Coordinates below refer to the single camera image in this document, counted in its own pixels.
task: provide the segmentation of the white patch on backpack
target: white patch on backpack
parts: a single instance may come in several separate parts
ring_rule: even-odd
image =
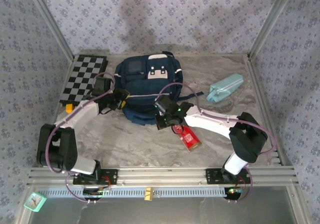
[[[164,69],[161,70],[151,70],[148,73],[148,79],[167,79],[168,72]]]

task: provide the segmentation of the glass panel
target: glass panel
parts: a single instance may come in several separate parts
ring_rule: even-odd
[[[248,199],[238,203],[212,197],[109,200],[88,205],[73,198],[49,198],[29,224],[296,223],[285,187],[255,187]]]

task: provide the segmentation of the black cable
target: black cable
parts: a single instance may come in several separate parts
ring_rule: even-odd
[[[101,115],[106,115],[110,112],[111,110],[105,111],[105,113],[102,113],[102,111],[100,112]]]
[[[180,135],[180,134],[182,134],[182,133],[185,131],[185,128],[184,128],[184,126],[183,126],[183,125],[181,125],[181,128],[182,128],[182,131],[181,131],[180,133],[176,133],[176,132],[175,132],[175,130],[174,130],[174,127],[173,127],[173,126],[171,126],[171,130],[172,130],[172,132],[173,132],[174,134],[176,134],[176,135]]]

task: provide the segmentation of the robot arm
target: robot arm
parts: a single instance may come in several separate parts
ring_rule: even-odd
[[[121,109],[125,99],[129,96],[128,91],[114,89],[103,98],[92,101],[110,89],[111,79],[98,77],[92,92],[64,119],[55,124],[45,124],[40,130],[37,163],[46,166],[45,148],[50,134],[59,126],[54,133],[49,145],[49,161],[52,167],[84,174],[87,179],[98,180],[101,176],[100,163],[97,160],[88,159],[78,155],[75,135],[93,118],[98,116],[105,108],[111,110]]]
[[[227,116],[204,110],[207,115],[203,115],[197,106],[187,102],[182,102],[179,106],[168,96],[160,96],[155,106],[160,112],[155,117],[158,129],[173,125],[188,125],[216,132],[231,140],[235,151],[222,168],[222,174],[226,180],[235,179],[248,162],[254,163],[267,141],[268,136],[263,131],[246,124],[229,121],[229,119],[238,119],[258,124],[250,114],[245,112],[241,116]],[[223,117],[226,120],[214,119],[208,115]]]

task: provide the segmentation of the wire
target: wire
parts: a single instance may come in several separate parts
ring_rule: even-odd
[[[245,170],[247,170],[248,174],[249,174],[249,177],[250,177],[250,188],[249,188],[249,191],[245,194],[245,196],[237,201],[242,201],[242,200],[245,200],[248,198],[248,196],[250,195],[250,193],[252,192],[252,187],[253,187],[253,181],[252,181],[252,175],[251,175],[251,172],[249,171],[249,169],[245,166],[244,167]]]
[[[80,110],[82,110],[85,106],[87,106],[87,105],[90,104],[91,102],[94,102],[94,101],[97,100],[97,99],[100,99],[100,98],[106,96],[107,94],[109,94],[110,92],[112,92],[112,91],[115,89],[115,86],[114,86],[114,85],[115,85],[116,80],[115,80],[113,74],[111,74],[111,73],[109,73],[109,72],[102,72],[102,73],[97,74],[96,76],[98,76],[98,75],[104,75],[104,74],[107,74],[107,75],[110,75],[110,76],[111,76],[112,83],[111,83],[110,89],[109,89],[107,92],[105,92],[105,93],[103,93],[103,94],[101,94],[101,95],[99,95],[99,96],[96,96],[96,97],[92,98],[91,100],[85,102],[82,106],[78,106],[74,111],[72,111],[72,113],[70,114],[70,116],[65,119],[65,121],[63,121],[63,122],[61,122],[60,124],[58,124],[58,125],[52,130],[52,132],[50,133],[50,135],[49,135],[49,137],[48,137],[48,140],[47,140],[47,142],[46,142],[46,147],[45,147],[46,149],[45,149],[45,152],[44,152],[44,156],[45,156],[45,159],[46,159],[45,161],[46,161],[46,163],[47,163],[46,165],[49,167],[49,169],[50,169],[52,172],[54,172],[54,173],[60,173],[60,172],[62,172],[62,170],[55,170],[55,169],[52,167],[52,165],[51,165],[51,163],[50,163],[50,159],[49,159],[49,147],[50,147],[51,140],[52,140],[53,136],[55,135],[56,131],[57,131],[62,125],[66,124],[68,121],[70,121],[70,120],[71,120]]]
[[[110,111],[111,111],[111,110],[107,110],[107,111],[105,111],[105,113],[100,112],[100,114],[101,114],[101,115],[106,115],[106,114],[108,114]]]
[[[101,73],[98,73],[98,74],[95,75],[95,77],[93,78],[92,88],[95,87],[94,85],[95,85],[95,83],[96,83],[97,77],[100,76],[100,75],[104,75],[104,74],[109,74],[109,73],[108,73],[108,72],[101,72]],[[115,78],[114,78],[114,75],[111,75],[111,76],[113,76],[112,81],[113,81],[113,83],[115,83],[116,80],[115,80]]]
[[[102,177],[102,179],[105,179],[105,180],[107,180],[107,181],[108,181],[108,186],[107,186],[107,187],[111,187],[111,182],[110,182],[109,177],[107,177],[107,176],[103,176],[103,177]]]
[[[245,179],[243,179],[241,176],[239,176],[239,179],[243,181],[244,185],[246,185],[246,184],[245,184],[245,183],[246,183],[246,182],[245,182]]]
[[[74,196],[74,198],[76,198],[77,200],[79,200],[79,201],[82,201],[82,202],[88,202],[87,200],[83,200],[83,199],[81,199],[80,197],[78,197],[78,196],[76,196],[71,190],[70,190],[70,188],[69,188],[69,186],[68,186],[68,179],[69,179],[69,177],[71,177],[72,175],[73,175],[74,173],[69,173],[69,175],[65,178],[65,180],[64,180],[64,185],[65,185],[65,187],[66,187],[66,189],[69,191],[69,193],[71,194],[71,195],[73,195]]]
[[[164,87],[160,90],[160,92],[159,92],[159,94],[158,94],[158,96],[156,97],[155,100],[157,100],[157,99],[160,97],[160,95],[162,94],[162,92],[163,92],[167,87],[169,87],[169,86],[171,86],[171,85],[182,85],[182,86],[185,86],[185,87],[187,87],[188,89],[190,89],[191,92],[195,95],[197,108],[198,108],[199,112],[200,112],[202,115],[204,115],[204,116],[206,116],[206,117],[209,117],[209,118],[212,118],[212,119],[215,119],[215,120],[228,121],[228,122],[239,122],[239,123],[242,123],[242,124],[247,124],[247,125],[250,125],[250,126],[252,126],[252,127],[255,127],[255,128],[263,131],[264,133],[266,133],[266,134],[271,138],[273,145],[272,145],[272,147],[271,147],[270,150],[261,152],[260,155],[269,154],[269,153],[272,153],[274,150],[276,150],[278,143],[277,143],[277,140],[276,140],[275,136],[274,136],[270,131],[268,131],[267,129],[263,128],[262,126],[259,126],[259,125],[255,124],[255,123],[251,123],[251,122],[245,121],[245,120],[229,119],[229,118],[219,117],[219,116],[213,116],[213,115],[209,115],[209,114],[205,113],[205,112],[201,109],[201,107],[200,107],[199,97],[198,97],[198,95],[196,94],[196,92],[195,92],[190,86],[188,86],[188,85],[186,85],[186,84],[184,84],[184,83],[174,82],[174,83],[167,84],[166,86],[164,86]]]
[[[65,178],[65,180],[64,180],[64,185],[65,185],[65,187],[66,187],[66,189],[68,190],[68,192],[74,197],[74,198],[76,198],[77,200],[79,200],[79,201],[82,201],[82,202],[86,202],[86,203],[106,203],[106,202],[109,202],[109,201],[103,201],[103,200],[96,200],[96,201],[90,201],[90,200],[84,200],[84,199],[82,199],[82,198],[80,198],[80,197],[78,197],[77,195],[75,195],[71,190],[70,190],[70,188],[69,188],[69,186],[68,186],[68,179],[71,177],[71,176],[73,176],[73,175],[75,175],[76,173],[69,173],[68,174],[68,176]],[[109,185],[107,186],[107,187],[110,187],[111,186],[111,183],[110,183],[110,180],[109,180],[109,178],[107,177],[107,176],[103,176],[102,177],[103,179],[107,179],[108,181],[109,181]]]
[[[239,184],[239,180],[240,180],[240,176],[239,176],[239,178],[238,178],[238,182],[237,182],[237,184],[234,186],[234,188],[236,188],[236,187],[238,186],[238,184]]]

